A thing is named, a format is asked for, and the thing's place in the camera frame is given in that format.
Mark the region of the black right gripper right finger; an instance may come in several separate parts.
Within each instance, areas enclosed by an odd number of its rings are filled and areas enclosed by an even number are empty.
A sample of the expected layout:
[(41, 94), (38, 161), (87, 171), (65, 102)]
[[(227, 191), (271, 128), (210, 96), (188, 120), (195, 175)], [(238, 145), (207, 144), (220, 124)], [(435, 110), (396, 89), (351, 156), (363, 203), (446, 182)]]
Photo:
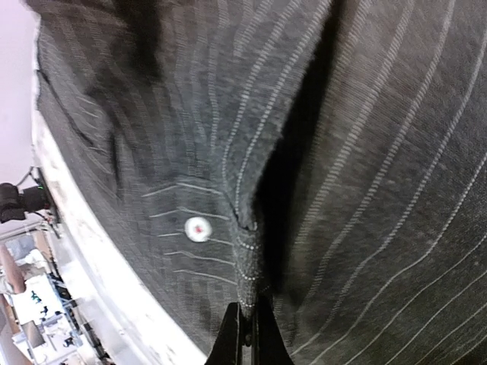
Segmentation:
[(251, 363), (253, 365), (294, 365), (282, 340), (271, 302), (261, 296), (252, 317)]

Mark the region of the black pinstriped shirt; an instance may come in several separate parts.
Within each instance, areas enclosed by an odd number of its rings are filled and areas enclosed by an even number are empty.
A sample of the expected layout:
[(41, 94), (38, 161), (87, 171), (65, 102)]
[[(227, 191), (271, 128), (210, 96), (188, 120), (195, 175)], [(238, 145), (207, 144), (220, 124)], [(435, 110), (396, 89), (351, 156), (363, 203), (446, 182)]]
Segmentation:
[(484, 1), (31, 1), (37, 105), (204, 354), (486, 362)]

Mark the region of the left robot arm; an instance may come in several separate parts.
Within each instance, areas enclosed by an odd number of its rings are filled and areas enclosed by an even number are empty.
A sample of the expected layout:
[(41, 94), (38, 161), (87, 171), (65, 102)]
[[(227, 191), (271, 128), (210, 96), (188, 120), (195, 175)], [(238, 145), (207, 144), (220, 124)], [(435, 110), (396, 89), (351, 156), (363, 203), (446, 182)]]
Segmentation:
[(30, 167), (17, 185), (1, 184), (1, 240), (37, 230), (51, 230), (60, 238), (60, 223), (59, 209), (39, 167)]

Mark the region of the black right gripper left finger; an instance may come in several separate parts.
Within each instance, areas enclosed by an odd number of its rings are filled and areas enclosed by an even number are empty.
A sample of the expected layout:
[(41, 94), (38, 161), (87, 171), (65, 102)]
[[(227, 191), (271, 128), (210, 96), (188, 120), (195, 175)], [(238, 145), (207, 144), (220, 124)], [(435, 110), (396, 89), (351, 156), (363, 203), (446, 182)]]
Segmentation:
[(242, 330), (239, 303), (229, 303), (205, 365), (240, 365)]

